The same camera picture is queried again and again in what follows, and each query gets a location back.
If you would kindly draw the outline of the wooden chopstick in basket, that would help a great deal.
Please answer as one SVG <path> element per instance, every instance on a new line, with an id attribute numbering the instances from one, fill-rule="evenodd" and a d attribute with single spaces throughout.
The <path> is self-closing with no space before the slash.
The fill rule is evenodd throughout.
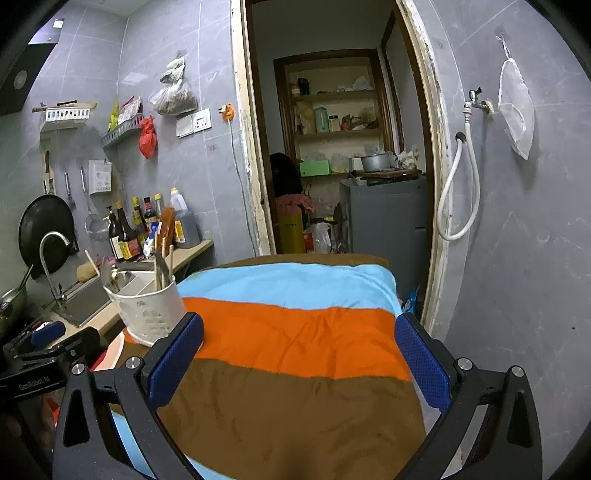
<path id="1" fill-rule="evenodd" d="M 95 260 L 93 259 L 92 255 L 90 254 L 90 252 L 87 249 L 84 250 L 84 253 L 85 253 L 85 256 L 86 256 L 88 262 L 92 266 L 96 276 L 100 277 L 100 270 L 99 270 Z"/>

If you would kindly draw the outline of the hanging bag of dried goods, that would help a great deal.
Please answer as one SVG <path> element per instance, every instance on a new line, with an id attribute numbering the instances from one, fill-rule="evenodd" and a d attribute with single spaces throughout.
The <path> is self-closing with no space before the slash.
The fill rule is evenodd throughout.
<path id="1" fill-rule="evenodd" d="M 197 98 L 184 79 L 184 73 L 184 56 L 177 56 L 166 65 L 166 70 L 159 78 L 162 88 L 149 98 L 159 115 L 179 116 L 197 108 Z"/>

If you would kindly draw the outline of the steel fork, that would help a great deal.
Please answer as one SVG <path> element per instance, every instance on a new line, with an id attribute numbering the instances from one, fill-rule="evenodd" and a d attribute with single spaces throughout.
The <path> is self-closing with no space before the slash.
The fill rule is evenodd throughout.
<path id="1" fill-rule="evenodd" d="M 159 252 L 155 252 L 154 253 L 154 262 L 155 262 L 154 273 L 158 278 L 157 289 L 158 290 L 165 289 L 170 284 L 168 282 L 168 266 L 167 266 L 166 260 Z"/>

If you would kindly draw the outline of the steel pot on machine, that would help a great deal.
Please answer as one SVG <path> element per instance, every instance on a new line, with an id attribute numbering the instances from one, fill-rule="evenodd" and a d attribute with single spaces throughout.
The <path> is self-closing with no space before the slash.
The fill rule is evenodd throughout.
<path id="1" fill-rule="evenodd" d="M 396 155 L 393 152 L 382 152 L 363 156 L 361 160 L 363 171 L 376 173 L 393 168 Z"/>

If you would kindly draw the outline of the metal strainer hanging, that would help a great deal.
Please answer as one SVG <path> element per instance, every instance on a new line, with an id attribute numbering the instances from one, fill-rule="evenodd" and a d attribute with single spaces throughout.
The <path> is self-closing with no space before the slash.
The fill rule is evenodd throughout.
<path id="1" fill-rule="evenodd" d="M 89 238 L 96 242 L 104 242 L 108 238 L 108 224 L 105 220 L 92 210 L 89 191 L 84 169 L 80 168 L 80 179 L 82 191 L 87 205 L 87 216 L 85 218 L 85 231 Z"/>

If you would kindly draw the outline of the steel kitchen sink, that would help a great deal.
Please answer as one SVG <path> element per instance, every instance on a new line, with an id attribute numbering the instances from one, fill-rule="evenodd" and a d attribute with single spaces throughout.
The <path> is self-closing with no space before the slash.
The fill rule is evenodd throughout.
<path id="1" fill-rule="evenodd" d="M 111 303 L 110 293 L 139 293 L 149 283 L 152 273 L 152 270 L 112 268 L 107 277 L 101 275 L 74 289 L 65 300 L 51 306 L 49 312 L 80 327 Z"/>

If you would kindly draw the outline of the white plastic utensil basket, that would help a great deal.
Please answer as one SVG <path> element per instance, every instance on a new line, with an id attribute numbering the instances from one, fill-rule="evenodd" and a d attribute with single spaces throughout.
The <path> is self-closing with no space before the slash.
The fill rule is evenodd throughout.
<path id="1" fill-rule="evenodd" d="M 124 272 L 115 287 L 103 286 L 132 339 L 151 347 L 166 337 L 186 313 L 175 280 L 156 288 L 152 271 Z"/>

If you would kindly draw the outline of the black wok pan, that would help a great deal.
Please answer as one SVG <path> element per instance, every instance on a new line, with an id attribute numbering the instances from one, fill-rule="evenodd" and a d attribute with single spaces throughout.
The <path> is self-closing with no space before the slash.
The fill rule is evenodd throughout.
<path id="1" fill-rule="evenodd" d="M 44 274 L 39 256 L 42 238 L 49 232 L 61 233 L 69 242 L 51 236 L 45 243 L 43 256 L 49 273 L 61 269 L 66 261 L 79 252 L 73 214 L 59 196 L 42 195 L 24 210 L 18 228 L 18 246 L 21 258 L 32 269 L 31 277 Z"/>

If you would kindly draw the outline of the striped blue orange brown cloth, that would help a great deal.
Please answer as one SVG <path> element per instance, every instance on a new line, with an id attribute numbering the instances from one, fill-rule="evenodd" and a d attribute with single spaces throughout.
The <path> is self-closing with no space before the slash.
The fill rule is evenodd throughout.
<path id="1" fill-rule="evenodd" d="M 204 477 L 392 479 L 423 443 L 381 258 L 252 258 L 178 290 L 204 341 L 157 414 Z"/>

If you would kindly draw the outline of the steel spoon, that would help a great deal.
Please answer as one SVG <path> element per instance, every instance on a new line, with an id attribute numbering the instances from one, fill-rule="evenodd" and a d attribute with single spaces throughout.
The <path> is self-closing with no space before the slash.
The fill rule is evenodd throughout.
<path id="1" fill-rule="evenodd" d="M 99 275 L 100 280 L 103 287 L 111 292 L 113 292 L 113 283 L 112 283 L 112 274 L 111 274 L 111 264 L 109 263 L 109 259 L 103 257 L 100 262 L 100 269 Z"/>

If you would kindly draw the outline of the wall power socket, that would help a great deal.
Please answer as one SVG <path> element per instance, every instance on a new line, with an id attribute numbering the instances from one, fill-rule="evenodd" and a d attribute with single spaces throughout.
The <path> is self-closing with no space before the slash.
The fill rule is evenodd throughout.
<path id="1" fill-rule="evenodd" d="M 176 137 L 189 135 L 211 129 L 211 109 L 206 108 L 179 118 L 176 121 Z"/>

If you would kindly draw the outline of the red plastic bag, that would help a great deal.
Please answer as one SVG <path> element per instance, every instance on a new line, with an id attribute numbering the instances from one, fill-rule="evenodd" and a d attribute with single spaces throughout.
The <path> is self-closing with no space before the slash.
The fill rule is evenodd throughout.
<path id="1" fill-rule="evenodd" d="M 152 116 L 143 118 L 140 121 L 140 136 L 138 140 L 139 152 L 145 159 L 154 156 L 157 149 L 157 135 Z"/>

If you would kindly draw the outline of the grey washing machine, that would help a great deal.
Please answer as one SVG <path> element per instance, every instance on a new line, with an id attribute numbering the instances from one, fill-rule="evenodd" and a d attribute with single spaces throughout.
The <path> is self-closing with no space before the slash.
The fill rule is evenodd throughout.
<path id="1" fill-rule="evenodd" d="M 427 181 L 394 183 L 352 178 L 339 185 L 346 251 L 388 261 L 398 295 L 406 298 L 425 282 L 431 236 Z"/>

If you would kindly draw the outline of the grey wall shelf rack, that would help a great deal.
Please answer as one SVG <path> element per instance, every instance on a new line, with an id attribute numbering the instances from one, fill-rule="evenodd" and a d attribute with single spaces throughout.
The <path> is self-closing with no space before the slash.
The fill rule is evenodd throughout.
<path id="1" fill-rule="evenodd" d="M 132 118 L 118 125 L 115 129 L 109 131 L 105 136 L 101 138 L 101 146 L 103 148 L 111 147 L 113 145 L 118 144 L 123 139 L 126 139 L 129 136 L 136 134 L 140 131 L 140 124 L 143 119 L 143 114 L 138 113 Z"/>

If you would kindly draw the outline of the dark soy sauce bottle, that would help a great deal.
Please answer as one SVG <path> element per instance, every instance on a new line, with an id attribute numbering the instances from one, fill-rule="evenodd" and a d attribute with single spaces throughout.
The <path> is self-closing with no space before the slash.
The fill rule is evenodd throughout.
<path id="1" fill-rule="evenodd" d="M 121 201 L 115 202 L 115 209 L 119 226 L 118 245 L 122 257 L 125 261 L 135 261 L 141 255 L 137 233 L 129 225 Z"/>

